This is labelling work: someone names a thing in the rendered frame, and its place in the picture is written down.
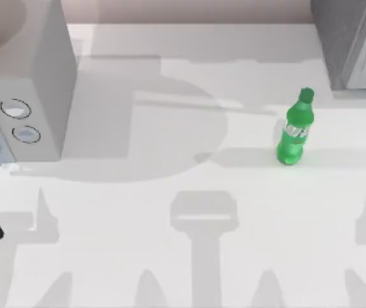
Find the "pale microwave oven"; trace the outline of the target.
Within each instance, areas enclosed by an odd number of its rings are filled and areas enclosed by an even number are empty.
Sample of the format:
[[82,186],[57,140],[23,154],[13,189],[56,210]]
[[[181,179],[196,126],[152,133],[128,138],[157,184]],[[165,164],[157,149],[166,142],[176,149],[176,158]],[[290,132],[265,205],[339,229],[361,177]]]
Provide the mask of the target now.
[[[0,0],[0,102],[17,98],[31,107],[25,119],[0,109],[0,165],[59,160],[76,77],[61,0]],[[16,140],[12,129],[24,125],[41,140]]]

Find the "grey cabinet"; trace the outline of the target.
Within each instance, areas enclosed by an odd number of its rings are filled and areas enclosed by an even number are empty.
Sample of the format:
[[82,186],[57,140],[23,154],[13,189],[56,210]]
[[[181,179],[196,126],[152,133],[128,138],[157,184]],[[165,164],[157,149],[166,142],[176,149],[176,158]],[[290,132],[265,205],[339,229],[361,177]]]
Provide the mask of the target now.
[[366,0],[311,0],[332,90],[366,90]]

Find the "green bottle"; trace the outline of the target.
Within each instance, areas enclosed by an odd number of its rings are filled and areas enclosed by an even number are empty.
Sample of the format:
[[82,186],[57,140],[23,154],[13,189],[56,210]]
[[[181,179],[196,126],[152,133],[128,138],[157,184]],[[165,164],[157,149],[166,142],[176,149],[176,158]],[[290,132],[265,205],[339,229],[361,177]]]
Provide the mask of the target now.
[[277,159],[284,165],[295,165],[302,158],[309,129],[315,119],[312,107],[314,96],[312,88],[301,89],[297,101],[286,113],[286,121],[277,145]]

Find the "small round microwave knob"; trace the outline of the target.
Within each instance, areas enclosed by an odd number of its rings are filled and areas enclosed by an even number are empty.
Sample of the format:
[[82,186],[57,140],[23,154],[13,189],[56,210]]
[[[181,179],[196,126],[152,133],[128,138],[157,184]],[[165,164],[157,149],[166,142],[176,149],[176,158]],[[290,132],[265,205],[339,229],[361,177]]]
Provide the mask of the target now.
[[12,135],[16,140],[25,144],[35,144],[41,140],[41,133],[29,125],[13,128]]

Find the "large round microwave knob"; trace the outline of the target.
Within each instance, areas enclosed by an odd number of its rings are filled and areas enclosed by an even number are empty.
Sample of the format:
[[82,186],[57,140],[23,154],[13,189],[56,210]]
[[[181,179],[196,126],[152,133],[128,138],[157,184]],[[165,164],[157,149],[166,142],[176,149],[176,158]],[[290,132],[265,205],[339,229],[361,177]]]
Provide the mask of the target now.
[[17,98],[1,101],[0,109],[3,114],[12,119],[25,119],[31,115],[31,107],[29,104]]

